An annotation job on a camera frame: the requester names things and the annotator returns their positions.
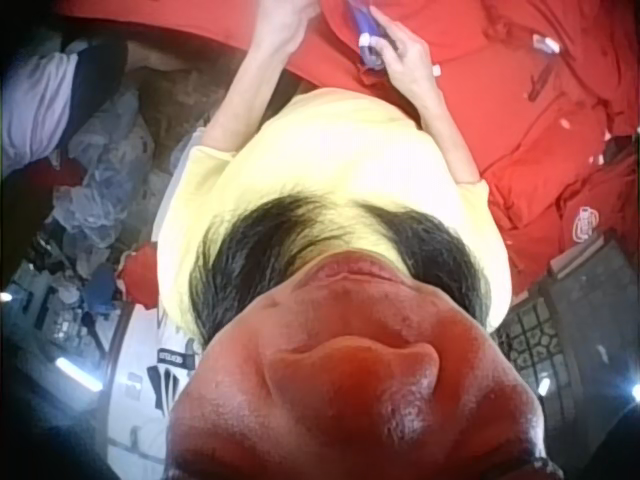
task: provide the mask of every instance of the red fabric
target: red fabric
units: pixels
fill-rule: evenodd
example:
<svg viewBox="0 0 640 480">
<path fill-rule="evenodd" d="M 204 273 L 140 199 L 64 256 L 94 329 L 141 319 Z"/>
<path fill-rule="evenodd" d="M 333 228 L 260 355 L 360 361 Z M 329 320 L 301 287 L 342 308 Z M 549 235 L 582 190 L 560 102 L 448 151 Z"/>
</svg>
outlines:
<svg viewBox="0 0 640 480">
<path fill-rule="evenodd" d="M 345 0 L 320 3 L 323 15 L 310 26 L 288 68 L 316 85 L 374 95 L 415 116 L 384 74 L 359 66 L 355 27 Z M 566 187 L 592 173 L 589 158 L 602 152 L 605 128 L 613 135 L 628 135 L 637 128 L 633 2 L 371 3 L 430 44 L 433 59 L 442 68 L 438 84 L 490 184 L 492 211 L 503 234 L 512 237 L 508 245 L 512 260 L 521 262 L 522 252 L 529 249 L 527 238 L 548 235 L 537 230 L 549 226 L 545 212 L 555 207 Z M 73 16 L 191 32 L 246 48 L 255 4 L 255 0 L 67 0 L 61 10 Z M 534 33 L 556 40 L 562 47 L 560 55 L 549 57 L 534 50 Z M 543 271 L 551 250 L 538 256 L 531 252 L 533 256 L 524 262 L 530 268 L 524 277 Z"/>
<path fill-rule="evenodd" d="M 630 152 L 612 165 L 601 168 L 587 179 L 572 185 L 562 195 L 562 249 L 576 243 L 574 225 L 581 208 L 597 212 L 594 232 L 614 231 L 629 255 L 638 248 L 638 157 Z"/>
<path fill-rule="evenodd" d="M 509 219 L 505 227 L 522 228 L 533 222 L 549 207 L 549 198 L 559 197 L 567 184 L 598 168 L 605 122 L 601 109 L 582 108 L 563 115 L 528 148 L 485 174 L 492 187 L 493 208 Z"/>
<path fill-rule="evenodd" d="M 156 246 L 147 243 L 127 256 L 118 278 L 125 284 L 127 299 L 147 310 L 156 308 L 160 298 Z"/>
<path fill-rule="evenodd" d="M 42 158 L 24 169 L 32 188 L 53 191 L 54 187 L 77 187 L 82 185 L 87 169 L 75 158 L 65 158 L 56 169 L 48 158 Z"/>
</svg>

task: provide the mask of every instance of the black hair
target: black hair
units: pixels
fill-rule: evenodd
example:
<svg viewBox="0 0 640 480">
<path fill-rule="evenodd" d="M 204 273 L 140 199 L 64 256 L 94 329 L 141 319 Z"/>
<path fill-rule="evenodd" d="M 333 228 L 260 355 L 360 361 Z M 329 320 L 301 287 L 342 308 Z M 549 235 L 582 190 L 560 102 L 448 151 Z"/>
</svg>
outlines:
<svg viewBox="0 0 640 480">
<path fill-rule="evenodd" d="M 287 280 L 311 251 L 340 239 L 339 233 L 312 233 L 325 207 L 308 195 L 270 200 L 240 216 L 217 248 L 216 225 L 210 227 L 189 279 L 189 303 L 205 345 L 255 298 Z M 380 226 L 414 279 L 441 289 L 486 325 L 488 283 L 460 237 L 416 210 L 358 207 Z"/>
</svg>

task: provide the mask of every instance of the white cloth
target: white cloth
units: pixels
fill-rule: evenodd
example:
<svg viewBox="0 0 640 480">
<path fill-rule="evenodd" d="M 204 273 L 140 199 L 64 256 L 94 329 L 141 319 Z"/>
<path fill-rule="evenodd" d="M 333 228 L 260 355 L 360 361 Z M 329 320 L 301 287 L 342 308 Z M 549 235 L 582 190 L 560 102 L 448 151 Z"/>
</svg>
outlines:
<svg viewBox="0 0 640 480">
<path fill-rule="evenodd" d="M 49 156 L 69 120 L 78 55 L 19 59 L 2 81 L 2 178 Z"/>
</svg>

